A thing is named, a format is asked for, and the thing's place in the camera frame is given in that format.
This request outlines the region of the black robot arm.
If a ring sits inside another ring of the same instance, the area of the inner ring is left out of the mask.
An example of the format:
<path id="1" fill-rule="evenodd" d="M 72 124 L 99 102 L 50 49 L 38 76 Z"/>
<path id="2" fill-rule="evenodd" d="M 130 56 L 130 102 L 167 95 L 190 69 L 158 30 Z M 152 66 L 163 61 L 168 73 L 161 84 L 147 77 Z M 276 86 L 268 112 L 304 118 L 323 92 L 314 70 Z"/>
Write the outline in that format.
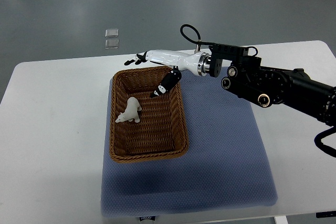
<path id="1" fill-rule="evenodd" d="M 249 55 L 248 47 L 238 47 L 200 38 L 189 40 L 199 51 L 207 45 L 211 51 L 199 63 L 200 73 L 218 77 L 222 61 L 231 62 L 222 88 L 262 108 L 284 104 L 325 123 L 329 129 L 319 133 L 314 143 L 324 153 L 335 157 L 335 148 L 323 143 L 323 138 L 335 133 L 335 88 L 310 79 L 301 68 L 293 70 L 263 67 L 261 58 Z"/>

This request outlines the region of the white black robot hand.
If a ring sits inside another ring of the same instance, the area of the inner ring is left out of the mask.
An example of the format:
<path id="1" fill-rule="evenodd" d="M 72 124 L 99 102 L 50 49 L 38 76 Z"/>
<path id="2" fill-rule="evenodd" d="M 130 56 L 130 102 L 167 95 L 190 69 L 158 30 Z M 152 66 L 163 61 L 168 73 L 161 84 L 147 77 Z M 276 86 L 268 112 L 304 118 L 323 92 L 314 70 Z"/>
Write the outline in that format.
<path id="1" fill-rule="evenodd" d="M 211 56 L 209 54 L 201 51 L 190 55 L 179 51 L 150 50 L 142 54 L 136 54 L 124 64 L 126 66 L 132 63 L 139 65 L 150 61 L 171 68 L 161 80 L 158 87 L 151 93 L 150 97 L 155 98 L 173 89 L 182 78 L 182 71 L 188 70 L 197 76 L 207 75 L 209 73 L 210 59 Z"/>

